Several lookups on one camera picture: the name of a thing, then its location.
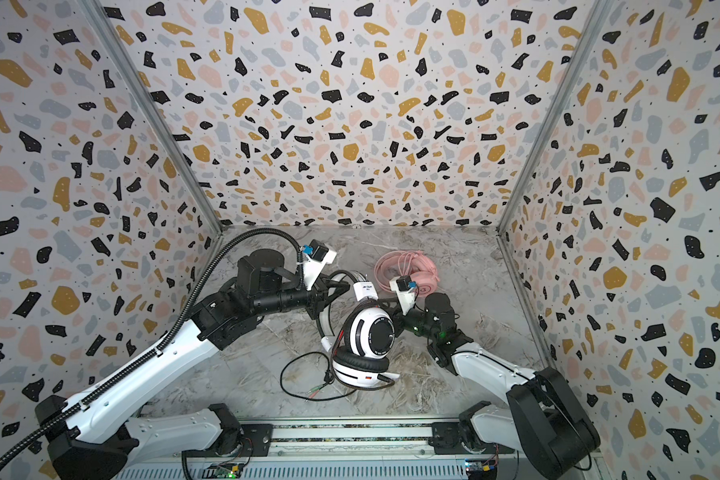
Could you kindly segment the pink headphones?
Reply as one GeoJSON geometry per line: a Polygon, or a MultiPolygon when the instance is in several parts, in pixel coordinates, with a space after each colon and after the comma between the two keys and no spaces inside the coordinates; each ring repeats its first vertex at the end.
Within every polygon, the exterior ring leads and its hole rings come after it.
{"type": "Polygon", "coordinates": [[[418,285],[418,295],[434,293],[440,278],[434,261],[420,250],[396,250],[384,254],[375,264],[373,274],[378,286],[391,292],[389,282],[396,276],[410,276],[418,285]]]}

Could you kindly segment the white black headphones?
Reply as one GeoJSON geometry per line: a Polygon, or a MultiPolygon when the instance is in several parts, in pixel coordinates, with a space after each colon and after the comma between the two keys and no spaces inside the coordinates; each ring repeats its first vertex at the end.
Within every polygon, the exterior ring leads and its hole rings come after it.
{"type": "Polygon", "coordinates": [[[396,339],[395,326],[374,285],[353,272],[340,270],[328,276],[326,286],[330,295],[346,290],[357,300],[338,329],[332,328],[329,306],[318,316],[317,329],[334,377],[355,390],[392,387],[399,379],[389,371],[387,357],[396,339]]]}

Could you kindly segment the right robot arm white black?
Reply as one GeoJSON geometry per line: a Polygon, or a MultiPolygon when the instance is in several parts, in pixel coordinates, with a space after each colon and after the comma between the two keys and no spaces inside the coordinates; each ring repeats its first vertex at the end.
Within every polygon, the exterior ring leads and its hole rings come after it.
{"type": "Polygon", "coordinates": [[[398,333],[426,339],[439,367],[505,404],[480,401],[457,421],[435,424],[431,444],[436,453],[483,454],[504,446],[526,457],[543,478],[559,479],[599,449],[599,433],[563,375],[553,367],[520,367],[481,347],[458,328],[446,294],[431,293],[419,307],[414,292],[400,293],[391,316],[398,333]]]}

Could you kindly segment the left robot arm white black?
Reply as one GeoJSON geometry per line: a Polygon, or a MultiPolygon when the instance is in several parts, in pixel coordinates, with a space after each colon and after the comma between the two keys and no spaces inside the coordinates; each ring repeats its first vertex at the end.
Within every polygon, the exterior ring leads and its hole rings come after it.
{"type": "Polygon", "coordinates": [[[312,319],[348,291],[323,269],[336,252],[319,241],[304,247],[304,273],[284,268],[283,255],[259,249],[239,259],[237,274],[191,307],[169,341],[161,340],[119,369],[122,379],[101,395],[53,395],[36,409],[50,430],[48,454],[62,479],[112,479],[124,468],[183,451],[216,455],[246,448],[240,422],[222,403],[198,412],[139,419],[135,412],[199,363],[253,331],[270,313],[305,310],[312,319]]]}

